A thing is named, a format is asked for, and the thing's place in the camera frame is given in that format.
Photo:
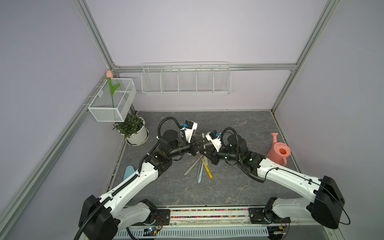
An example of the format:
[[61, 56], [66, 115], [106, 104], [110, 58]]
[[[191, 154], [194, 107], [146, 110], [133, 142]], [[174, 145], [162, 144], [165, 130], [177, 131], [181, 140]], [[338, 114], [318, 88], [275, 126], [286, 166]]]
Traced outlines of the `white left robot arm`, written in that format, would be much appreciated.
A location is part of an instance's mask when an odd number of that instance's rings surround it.
[[121, 229], [137, 223], [152, 223], [157, 207], [151, 201], [142, 200], [128, 208], [126, 204], [160, 177], [175, 161], [175, 156], [203, 154], [212, 145], [212, 133], [194, 135], [191, 130], [183, 131], [183, 138], [179, 138], [176, 131], [165, 131], [140, 160], [133, 174], [100, 197], [88, 197], [83, 204], [79, 230], [74, 238], [78, 240], [85, 235], [89, 240], [112, 240]]

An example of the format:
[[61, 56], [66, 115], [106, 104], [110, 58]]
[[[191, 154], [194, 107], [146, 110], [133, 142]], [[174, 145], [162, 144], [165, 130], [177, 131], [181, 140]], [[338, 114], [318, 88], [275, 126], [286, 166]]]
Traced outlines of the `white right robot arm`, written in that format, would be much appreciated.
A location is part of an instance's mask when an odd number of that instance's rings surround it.
[[309, 218], [329, 229], [337, 229], [341, 222], [345, 199], [336, 183], [328, 176], [322, 178], [304, 175], [279, 165], [270, 158], [252, 152], [240, 135], [232, 134], [223, 143], [221, 133], [206, 134], [214, 152], [208, 155], [213, 164], [220, 160], [234, 161], [235, 165], [251, 179], [264, 183], [267, 180], [294, 191], [299, 199], [270, 198], [266, 204], [266, 217]]

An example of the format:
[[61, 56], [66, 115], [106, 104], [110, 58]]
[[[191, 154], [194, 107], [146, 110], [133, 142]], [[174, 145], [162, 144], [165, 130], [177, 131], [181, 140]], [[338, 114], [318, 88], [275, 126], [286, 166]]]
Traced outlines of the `beige toothbrush holder tray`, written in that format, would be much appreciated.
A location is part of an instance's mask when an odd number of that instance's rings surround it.
[[192, 136], [191, 142], [200, 150], [219, 152], [222, 147], [221, 133], [217, 131]]

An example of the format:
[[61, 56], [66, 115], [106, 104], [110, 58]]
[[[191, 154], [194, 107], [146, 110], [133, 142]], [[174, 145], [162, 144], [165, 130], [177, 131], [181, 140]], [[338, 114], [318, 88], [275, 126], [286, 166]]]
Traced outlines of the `yellow toothbrush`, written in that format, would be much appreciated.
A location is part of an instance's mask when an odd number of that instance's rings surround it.
[[203, 158], [203, 165], [204, 165], [204, 167], [205, 167], [205, 169], [206, 169], [210, 179], [212, 179], [213, 175], [212, 175], [210, 169], [208, 168], [208, 160], [206, 158]]

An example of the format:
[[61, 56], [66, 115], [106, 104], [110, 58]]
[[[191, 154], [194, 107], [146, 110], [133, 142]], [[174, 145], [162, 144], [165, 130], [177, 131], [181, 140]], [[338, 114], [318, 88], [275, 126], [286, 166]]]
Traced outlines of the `grey toothbrush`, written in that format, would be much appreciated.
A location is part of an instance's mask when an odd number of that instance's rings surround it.
[[201, 172], [201, 166], [202, 166], [202, 161], [200, 161], [198, 164], [198, 170], [197, 170], [197, 175], [196, 175], [197, 180], [199, 180], [199, 176], [200, 176], [200, 172]]

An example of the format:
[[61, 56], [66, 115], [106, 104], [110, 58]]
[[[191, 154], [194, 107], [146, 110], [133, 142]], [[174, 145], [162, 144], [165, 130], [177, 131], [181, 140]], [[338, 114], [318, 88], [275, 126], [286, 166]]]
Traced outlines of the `pink watering can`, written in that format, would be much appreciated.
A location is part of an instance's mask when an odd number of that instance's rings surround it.
[[270, 151], [267, 153], [267, 158], [276, 164], [285, 167], [288, 163], [287, 158], [291, 155], [291, 149], [288, 145], [278, 142], [278, 133], [271, 133], [273, 136], [273, 144]]

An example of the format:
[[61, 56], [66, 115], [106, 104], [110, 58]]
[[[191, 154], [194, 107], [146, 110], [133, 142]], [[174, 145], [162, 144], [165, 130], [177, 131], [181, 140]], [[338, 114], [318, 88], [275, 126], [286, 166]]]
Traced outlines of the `potted green plant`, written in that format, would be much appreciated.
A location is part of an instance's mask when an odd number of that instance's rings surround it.
[[134, 147], [144, 144], [149, 137], [145, 120], [137, 115], [127, 115], [124, 122], [114, 123], [114, 130], [124, 136], [127, 144]]

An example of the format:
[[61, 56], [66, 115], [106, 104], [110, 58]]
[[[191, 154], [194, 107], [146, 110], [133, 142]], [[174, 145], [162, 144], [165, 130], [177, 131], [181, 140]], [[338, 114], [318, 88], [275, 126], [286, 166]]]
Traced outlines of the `teal hand shovel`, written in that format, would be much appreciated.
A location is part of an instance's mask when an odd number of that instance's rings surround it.
[[136, 172], [136, 170], [133, 166], [127, 166], [125, 169], [123, 180], [125, 181], [128, 177], [130, 177], [135, 172]]

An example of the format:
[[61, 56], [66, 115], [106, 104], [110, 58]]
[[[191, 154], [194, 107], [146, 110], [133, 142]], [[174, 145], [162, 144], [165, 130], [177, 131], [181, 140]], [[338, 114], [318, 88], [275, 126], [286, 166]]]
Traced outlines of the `artificial pink tulip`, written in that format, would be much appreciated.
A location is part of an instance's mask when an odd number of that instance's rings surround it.
[[112, 83], [112, 78], [114, 77], [113, 73], [111, 70], [107, 70], [106, 72], [106, 76], [107, 76], [107, 82], [108, 82], [108, 85], [109, 85], [109, 89], [110, 89], [110, 95], [111, 95], [111, 99], [112, 99], [112, 106], [113, 108], [115, 107], [115, 103], [114, 103], [114, 93], [115, 91], [119, 88], [119, 86], [121, 84], [116, 84], [116, 85], [113, 85]]

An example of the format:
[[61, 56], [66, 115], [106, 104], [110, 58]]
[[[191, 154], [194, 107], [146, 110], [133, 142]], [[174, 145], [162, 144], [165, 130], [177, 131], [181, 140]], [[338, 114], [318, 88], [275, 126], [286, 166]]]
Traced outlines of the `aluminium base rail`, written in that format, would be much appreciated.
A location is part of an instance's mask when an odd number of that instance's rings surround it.
[[263, 206], [169, 207], [138, 203], [115, 217], [101, 211], [79, 236], [80, 240], [229, 240], [260, 237], [267, 240], [298, 239], [320, 230], [321, 240], [342, 240], [341, 231], [323, 227], [308, 218], [281, 218]]

